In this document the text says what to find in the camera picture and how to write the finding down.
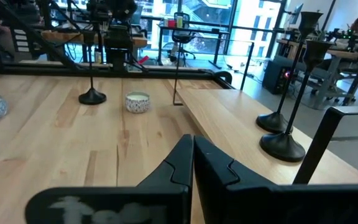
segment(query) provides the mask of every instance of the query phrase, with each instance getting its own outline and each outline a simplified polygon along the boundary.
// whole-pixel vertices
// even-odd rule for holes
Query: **office chair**
[[[190,26],[190,16],[188,14],[184,13],[184,12],[175,12],[174,15],[173,15],[175,20],[177,19],[178,16],[182,16],[182,18],[183,18],[183,28],[189,28],[189,26]],[[194,38],[195,38],[195,33],[194,32],[178,31],[178,30],[173,30],[172,31],[172,40],[174,41],[175,45],[182,44],[182,46],[183,46],[183,44],[188,44]],[[184,66],[186,66],[186,56],[188,54],[191,54],[193,56],[193,59],[196,59],[196,56],[193,53],[191,53],[191,52],[189,52],[189,51],[187,51],[187,50],[185,50],[183,48],[179,48],[179,50],[178,50],[178,58],[176,58],[173,48],[172,48],[171,51],[168,51],[168,55],[170,56],[171,62],[176,61],[177,63],[179,63],[178,58],[180,58],[180,54],[183,55],[183,64],[184,64]]]

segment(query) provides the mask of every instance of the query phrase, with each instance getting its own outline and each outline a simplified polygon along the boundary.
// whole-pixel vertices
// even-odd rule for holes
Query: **black stand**
[[[93,76],[92,76],[92,45],[94,32],[85,32],[84,42],[88,44],[88,57],[89,57],[89,76],[91,79],[91,88],[84,94],[78,97],[78,101],[84,105],[98,105],[106,101],[106,95],[98,92],[93,88]]]
[[[285,97],[287,96],[288,88],[290,87],[290,83],[293,78],[293,74],[295,72],[296,65],[299,61],[302,48],[303,48],[304,38],[301,38],[299,43],[298,50],[296,51],[295,58],[292,63],[292,67],[290,70],[290,75],[288,76],[287,81],[285,82],[284,92],[280,100],[280,104],[278,105],[278,109],[276,112],[271,114],[263,114],[259,115],[256,119],[256,123],[259,127],[263,128],[264,130],[271,132],[271,133],[281,133],[283,132],[286,127],[288,126],[287,121],[285,120],[284,116],[281,114],[281,109],[283,107]]]
[[[300,162],[306,155],[305,149],[298,144],[291,135],[292,124],[295,120],[296,112],[301,103],[311,71],[324,60],[324,55],[331,46],[330,43],[313,40],[307,40],[306,45],[307,49],[303,57],[303,61],[306,64],[306,72],[287,128],[283,133],[265,134],[259,142],[261,148],[267,154],[287,162]]]
[[[183,48],[183,44],[182,43],[179,43],[179,50],[178,50],[178,60],[177,60],[177,71],[176,71],[176,74],[175,74],[175,84],[173,86],[173,100],[172,100],[172,103],[174,106],[183,106],[183,103],[176,103],[175,102],[175,98],[176,98],[176,95],[177,95],[177,83],[178,83],[178,77],[179,77],[179,63],[180,63],[180,52],[182,51],[182,48]]]

